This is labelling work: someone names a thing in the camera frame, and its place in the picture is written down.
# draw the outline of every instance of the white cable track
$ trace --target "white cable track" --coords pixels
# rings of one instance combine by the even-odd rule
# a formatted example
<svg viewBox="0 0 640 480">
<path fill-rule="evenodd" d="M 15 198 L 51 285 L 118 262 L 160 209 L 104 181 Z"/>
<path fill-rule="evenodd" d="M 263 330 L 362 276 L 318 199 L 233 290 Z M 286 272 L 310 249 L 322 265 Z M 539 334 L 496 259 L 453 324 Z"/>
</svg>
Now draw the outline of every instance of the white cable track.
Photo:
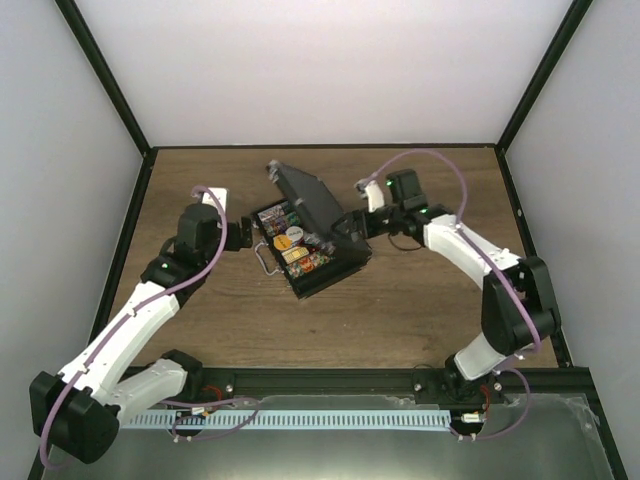
<svg viewBox="0 0 640 480">
<path fill-rule="evenodd" d="M 170 429 L 178 412 L 147 410 L 122 428 L 127 430 Z M 180 429 L 227 430 L 246 420 L 250 410 L 219 410 L 206 418 L 190 418 Z M 448 432 L 447 410 L 265 410 L 243 430 L 410 430 Z"/>
</svg>

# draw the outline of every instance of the wooden floor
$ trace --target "wooden floor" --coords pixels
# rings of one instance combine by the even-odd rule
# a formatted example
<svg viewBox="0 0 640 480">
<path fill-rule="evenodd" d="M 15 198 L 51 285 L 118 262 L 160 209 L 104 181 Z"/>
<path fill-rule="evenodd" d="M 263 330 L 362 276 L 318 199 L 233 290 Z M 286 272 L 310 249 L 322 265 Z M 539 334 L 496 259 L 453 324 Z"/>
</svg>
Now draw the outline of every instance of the wooden floor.
<svg viewBox="0 0 640 480">
<path fill-rule="evenodd" d="M 124 267 L 115 309 L 140 273 L 175 235 L 194 185 L 230 190 L 230 220 L 282 198 L 269 181 L 272 159 L 320 176 L 345 210 L 361 208 L 353 185 L 396 149 L 193 149 L 160 151 Z M 465 223 L 493 243 L 522 254 L 522 245 L 491 149 L 450 149 L 469 184 Z M 460 187 L 440 161 L 416 155 L 414 168 L 432 203 L 456 209 Z M 411 246 L 406 239 L 398 243 Z M 448 261 L 427 250 L 404 253 L 386 237 L 370 241 L 374 256 L 359 273 L 299 301 L 282 275 L 267 277 L 251 249 L 226 252 L 206 284 L 165 324 L 134 364 L 177 348 L 208 366 L 441 366 L 480 332 L 481 295 Z M 555 366 L 548 341 L 527 366 Z"/>
</svg>

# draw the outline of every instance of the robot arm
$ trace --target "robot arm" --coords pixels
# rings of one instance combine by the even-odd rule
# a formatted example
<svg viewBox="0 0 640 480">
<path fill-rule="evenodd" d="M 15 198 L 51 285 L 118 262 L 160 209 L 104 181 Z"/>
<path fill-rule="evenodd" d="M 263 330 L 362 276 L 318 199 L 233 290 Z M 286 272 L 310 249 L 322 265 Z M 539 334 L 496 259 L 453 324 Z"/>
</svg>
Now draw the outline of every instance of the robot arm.
<svg viewBox="0 0 640 480">
<path fill-rule="evenodd" d="M 374 181 L 356 184 L 368 207 L 356 212 L 355 223 L 366 238 L 403 233 L 437 252 L 462 270 L 482 290 L 482 332 L 445 362 L 445 383 L 451 396 L 485 378 L 509 356 L 527 348 L 532 334 L 505 286 L 489 264 L 460 235 L 466 235 L 510 281 L 541 339 L 560 328 L 551 279 L 538 257 L 520 258 L 495 246 L 441 206 L 430 206 L 413 170 L 387 175 L 393 205 L 384 203 Z"/>
<path fill-rule="evenodd" d="M 210 191 L 224 209 L 226 189 Z M 189 205 L 180 216 L 177 235 L 165 242 L 126 305 L 100 335 L 56 376 L 41 372 L 34 379 L 29 394 L 37 435 L 42 434 L 54 402 L 78 372 L 81 375 L 55 416 L 48 440 L 84 463 L 99 459 L 113 443 L 120 425 L 135 415 L 169 397 L 191 400 L 195 396 L 200 390 L 202 364 L 176 350 L 141 373 L 124 381 L 121 378 L 152 335 L 204 284 L 206 275 L 173 294 L 161 295 L 193 279 L 212 261 L 221 242 L 220 221 L 208 194 Z M 249 219 L 228 225 L 225 250 L 250 247 L 251 241 Z M 153 296 L 158 298 L 136 308 Z M 120 322 L 125 316 L 130 318 Z"/>
</svg>

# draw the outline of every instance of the black metal frame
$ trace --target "black metal frame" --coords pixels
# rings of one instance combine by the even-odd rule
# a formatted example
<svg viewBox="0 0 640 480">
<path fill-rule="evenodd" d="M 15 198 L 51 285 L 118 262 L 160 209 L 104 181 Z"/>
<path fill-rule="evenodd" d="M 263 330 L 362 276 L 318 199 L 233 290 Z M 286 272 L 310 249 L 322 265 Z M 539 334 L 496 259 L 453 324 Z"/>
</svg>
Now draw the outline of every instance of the black metal frame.
<svg viewBox="0 0 640 480">
<path fill-rule="evenodd" d="M 91 340 L 108 322 L 115 293 L 120 282 L 122 269 L 135 231 L 138 215 L 142 207 L 153 165 L 160 148 L 457 148 L 485 147 L 494 148 L 498 165 L 503 176 L 514 218 L 520 232 L 527 255 L 535 254 L 535 246 L 520 201 L 505 153 L 524 123 L 529 111 L 542 91 L 546 81 L 558 63 L 571 37 L 586 14 L 592 0 L 574 0 L 571 3 L 558 31 L 533 75 L 522 99 L 514 111 L 504 133 L 497 144 L 359 144 L 359 145 L 258 145 L 258 146 L 167 146 L 151 148 L 138 125 L 122 91 L 120 90 L 109 66 L 107 65 L 95 39 L 93 38 L 82 14 L 74 0 L 55 0 L 85 52 L 96 75 L 112 100 L 122 122 L 136 143 L 143 162 L 136 182 L 133 197 L 125 218 L 114 259 L 109 271 L 105 289 L 100 300 L 98 312 L 91 332 Z M 598 415 L 600 437 L 606 449 L 607 457 L 616 479 L 626 479 L 622 461 L 613 440 L 600 399 L 595 390 L 591 374 L 587 368 L 574 367 L 562 332 L 552 337 L 552 344 L 558 365 L 563 368 L 523 369 L 531 389 L 536 393 L 582 393 L 586 395 L 591 410 Z M 421 395 L 414 390 L 416 379 L 424 375 L 418 369 L 205 369 L 205 376 L 211 382 L 220 385 L 231 385 L 234 394 L 268 396 L 278 394 L 333 394 L 353 395 L 359 393 L 379 393 L 385 395 L 413 396 L 421 401 Z M 522 393 L 523 387 L 516 378 L 502 376 L 501 383 L 505 393 Z M 442 407 L 455 405 L 440 404 Z M 42 477 L 43 467 L 36 455 L 30 479 Z"/>
</svg>

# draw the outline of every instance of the black case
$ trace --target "black case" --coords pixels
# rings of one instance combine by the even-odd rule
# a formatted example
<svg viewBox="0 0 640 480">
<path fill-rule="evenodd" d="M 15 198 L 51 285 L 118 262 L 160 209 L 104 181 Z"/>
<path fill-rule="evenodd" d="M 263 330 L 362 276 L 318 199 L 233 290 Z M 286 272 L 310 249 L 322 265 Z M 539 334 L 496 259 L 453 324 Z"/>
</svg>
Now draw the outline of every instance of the black case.
<svg viewBox="0 0 640 480">
<path fill-rule="evenodd" d="M 256 210 L 252 218 L 298 298 L 309 297 L 353 275 L 367 264 L 371 248 L 357 231 L 340 231 L 337 228 L 345 218 L 345 212 L 322 180 L 277 161 L 271 162 L 267 171 L 286 198 Z M 315 233 L 329 246 L 333 257 L 329 263 L 297 278 L 288 273 L 287 263 L 273 245 L 273 237 L 267 234 L 258 216 L 260 212 L 284 201 L 288 201 L 298 215 L 303 230 Z"/>
</svg>

